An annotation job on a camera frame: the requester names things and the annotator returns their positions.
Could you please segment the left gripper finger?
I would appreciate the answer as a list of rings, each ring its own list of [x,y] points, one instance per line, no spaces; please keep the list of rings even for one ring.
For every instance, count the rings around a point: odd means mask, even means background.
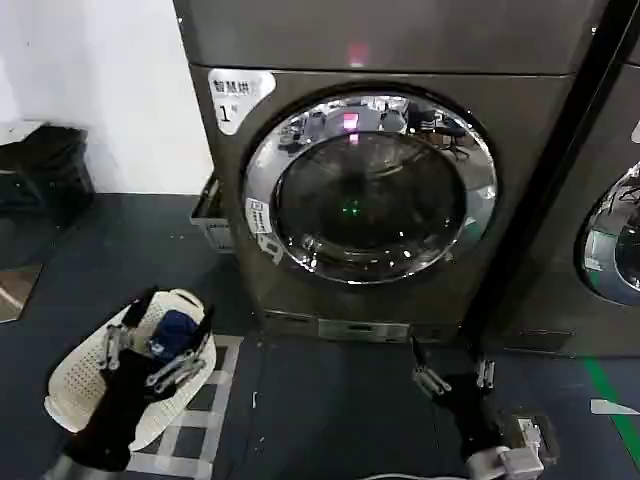
[[[134,333],[144,318],[150,299],[139,298],[129,305],[118,324],[108,324],[102,341],[102,370],[116,371],[120,353],[134,344]]]
[[[177,390],[206,366],[203,354],[214,315],[211,308],[196,322],[176,309],[164,314],[147,341],[151,358],[160,368],[146,378],[145,387],[156,398],[164,398],[167,389]]]

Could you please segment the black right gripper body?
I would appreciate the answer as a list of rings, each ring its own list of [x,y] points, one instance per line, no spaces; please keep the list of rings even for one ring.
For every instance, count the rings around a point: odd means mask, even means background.
[[[434,402],[448,410],[454,418],[461,438],[461,457],[503,445],[503,433],[494,412],[486,400],[487,394],[477,385],[472,373],[450,374],[443,377],[450,386]]]

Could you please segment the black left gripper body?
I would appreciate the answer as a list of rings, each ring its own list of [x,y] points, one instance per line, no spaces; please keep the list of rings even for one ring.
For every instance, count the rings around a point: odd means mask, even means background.
[[[64,453],[75,462],[102,471],[123,471],[137,426],[154,402],[147,378],[160,363],[131,350],[123,351],[119,368],[106,376],[106,389],[89,422],[67,443]]]

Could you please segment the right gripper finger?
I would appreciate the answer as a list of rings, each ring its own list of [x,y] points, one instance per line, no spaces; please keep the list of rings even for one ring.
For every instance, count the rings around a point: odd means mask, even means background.
[[[476,385],[481,391],[492,391],[495,385],[496,362],[483,356],[477,364]]]
[[[452,387],[427,364],[425,352],[415,336],[410,337],[411,349],[415,360],[412,379],[427,396],[443,396]]]

